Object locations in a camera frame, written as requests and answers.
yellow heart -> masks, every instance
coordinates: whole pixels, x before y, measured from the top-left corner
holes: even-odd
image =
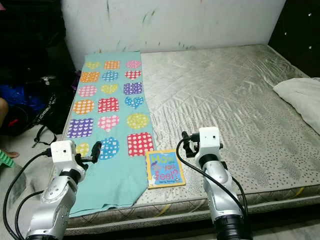
[[[113,94],[118,89],[118,84],[103,85],[101,91],[105,94]]]
[[[89,144],[86,142],[78,144],[75,151],[77,154],[81,154],[81,157],[85,157],[89,153]]]
[[[134,113],[129,115],[126,120],[126,123],[132,129],[141,129],[148,125],[149,119],[148,116],[142,113]]]
[[[85,65],[90,68],[90,69],[96,69],[97,67],[100,66],[100,62],[92,62],[92,61],[88,61],[85,63]]]

teal blanket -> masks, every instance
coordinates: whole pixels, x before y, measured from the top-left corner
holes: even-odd
[[[132,206],[147,188],[145,152],[155,149],[139,52],[87,55],[67,132],[89,164],[70,216]]]

book cover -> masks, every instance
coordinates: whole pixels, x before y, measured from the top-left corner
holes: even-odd
[[[181,186],[186,184],[176,150],[148,151],[145,156],[148,189]]]

mattress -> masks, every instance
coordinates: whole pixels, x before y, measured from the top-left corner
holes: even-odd
[[[158,150],[174,149],[182,131],[217,126],[221,158],[241,183],[250,213],[320,203],[320,136],[272,90],[308,76],[262,44],[143,53],[141,59]],[[209,219],[203,177],[186,166],[183,172],[186,185],[147,189],[132,207],[73,217],[66,234]]]

polka dot heart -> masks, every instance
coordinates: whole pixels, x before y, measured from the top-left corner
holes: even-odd
[[[118,73],[116,71],[107,71],[102,75],[102,79],[106,82],[112,82],[118,79]]]
[[[141,82],[126,83],[123,86],[123,93],[125,95],[141,94],[142,93],[142,83]]]
[[[98,113],[118,112],[119,101],[115,97],[101,98],[98,103]]]
[[[76,101],[73,105],[73,111],[76,114],[90,113],[95,107],[95,103],[91,100]]]
[[[90,68],[90,69],[96,69],[97,67],[100,66],[100,62],[92,62],[92,61],[88,61],[85,63],[85,65]]]
[[[134,113],[128,116],[126,123],[132,129],[141,129],[148,125],[149,118],[142,113]]]
[[[99,128],[104,129],[107,133],[119,123],[119,117],[116,115],[113,116],[102,116],[98,120]]]
[[[83,72],[80,77],[81,83],[95,83],[98,82],[100,72]]]
[[[81,157],[87,156],[87,154],[89,153],[89,150],[90,150],[89,144],[86,142],[80,143],[75,147],[75,152],[77,154],[81,154]]]
[[[138,61],[138,60],[127,61],[125,66],[130,69],[136,69],[141,66],[141,61]]]
[[[97,92],[97,88],[93,85],[87,85],[87,86],[80,87],[77,91],[77,93],[81,97],[92,97],[93,95],[96,94],[96,92]]]
[[[129,107],[137,109],[141,104],[144,103],[144,98],[142,96],[137,96],[134,98],[127,96],[124,100],[124,103]]]
[[[102,85],[101,91],[105,94],[113,94],[118,90],[118,84]]]
[[[108,160],[113,158],[119,152],[119,141],[112,136],[101,141],[99,160]]]
[[[104,63],[104,69],[119,69],[120,61],[106,61]]]
[[[152,136],[148,132],[133,133],[127,137],[128,154],[130,157],[144,156],[145,152],[153,151]]]
[[[66,136],[72,139],[89,137],[92,134],[93,128],[94,128],[93,118],[84,118],[79,120],[71,119]]]
[[[127,71],[124,74],[128,79],[135,80],[141,76],[141,71]]]

